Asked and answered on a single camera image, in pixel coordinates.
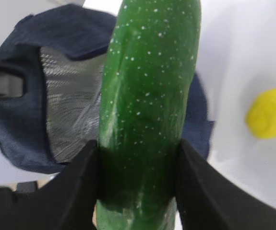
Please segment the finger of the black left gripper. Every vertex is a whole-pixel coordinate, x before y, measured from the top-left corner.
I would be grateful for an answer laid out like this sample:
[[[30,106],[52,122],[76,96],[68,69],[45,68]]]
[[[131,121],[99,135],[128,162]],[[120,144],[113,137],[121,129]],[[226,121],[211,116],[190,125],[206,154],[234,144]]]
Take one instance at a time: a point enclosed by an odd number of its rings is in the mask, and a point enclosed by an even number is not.
[[[0,63],[0,98],[18,98],[23,94],[23,74]]]

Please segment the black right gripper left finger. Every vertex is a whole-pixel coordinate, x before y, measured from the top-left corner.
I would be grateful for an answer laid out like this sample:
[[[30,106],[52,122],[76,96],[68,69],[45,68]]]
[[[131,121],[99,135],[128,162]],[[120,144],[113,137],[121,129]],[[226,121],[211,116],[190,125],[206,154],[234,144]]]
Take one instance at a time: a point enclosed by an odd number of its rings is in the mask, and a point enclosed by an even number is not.
[[[97,142],[89,141],[53,180],[0,211],[0,230],[94,230]]]

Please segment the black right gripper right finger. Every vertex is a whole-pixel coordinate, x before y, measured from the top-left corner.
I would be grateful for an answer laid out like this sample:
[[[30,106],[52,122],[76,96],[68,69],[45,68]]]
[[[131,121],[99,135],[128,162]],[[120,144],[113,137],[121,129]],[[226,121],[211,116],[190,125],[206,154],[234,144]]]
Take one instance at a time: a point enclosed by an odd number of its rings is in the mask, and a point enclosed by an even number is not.
[[[276,209],[223,177],[184,139],[175,168],[184,230],[276,230]]]

